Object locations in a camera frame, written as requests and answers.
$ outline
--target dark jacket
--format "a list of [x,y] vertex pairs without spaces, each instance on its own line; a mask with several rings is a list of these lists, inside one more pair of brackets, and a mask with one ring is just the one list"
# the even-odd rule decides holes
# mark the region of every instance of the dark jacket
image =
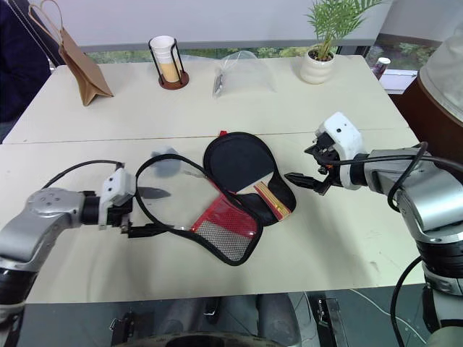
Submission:
[[50,76],[48,59],[0,0],[0,122],[21,116]]

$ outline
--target plastic bag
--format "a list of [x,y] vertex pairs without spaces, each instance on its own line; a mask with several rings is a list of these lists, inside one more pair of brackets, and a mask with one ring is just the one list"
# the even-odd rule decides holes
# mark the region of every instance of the plastic bag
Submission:
[[250,91],[276,91],[267,65],[249,51],[239,51],[223,58],[214,80],[213,98]]

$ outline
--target wall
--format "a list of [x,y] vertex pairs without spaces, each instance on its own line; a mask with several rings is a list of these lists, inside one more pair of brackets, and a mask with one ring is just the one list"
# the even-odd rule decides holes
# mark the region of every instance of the wall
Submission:
[[[64,26],[80,46],[146,45],[156,35],[173,35],[183,48],[264,46],[315,40],[304,14],[313,0],[56,0]],[[46,9],[59,16],[47,3]],[[344,41],[374,42],[391,3],[368,12],[368,20]]]
[[463,0],[396,0],[381,33],[443,41],[463,22]]

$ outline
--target green leaves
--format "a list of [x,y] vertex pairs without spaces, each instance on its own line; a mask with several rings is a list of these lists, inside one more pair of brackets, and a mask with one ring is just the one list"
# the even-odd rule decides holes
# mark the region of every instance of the green leaves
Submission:
[[323,41],[325,49],[318,58],[326,60],[333,40],[340,40],[357,29],[365,20],[363,12],[384,0],[317,0],[307,14],[308,22],[314,27],[317,40]]

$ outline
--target red mesh pouch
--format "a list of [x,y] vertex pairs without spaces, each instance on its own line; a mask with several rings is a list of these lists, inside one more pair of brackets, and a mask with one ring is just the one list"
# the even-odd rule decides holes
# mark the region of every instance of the red mesh pouch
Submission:
[[231,261],[238,262],[256,237],[258,225],[223,195],[211,204],[191,230]]

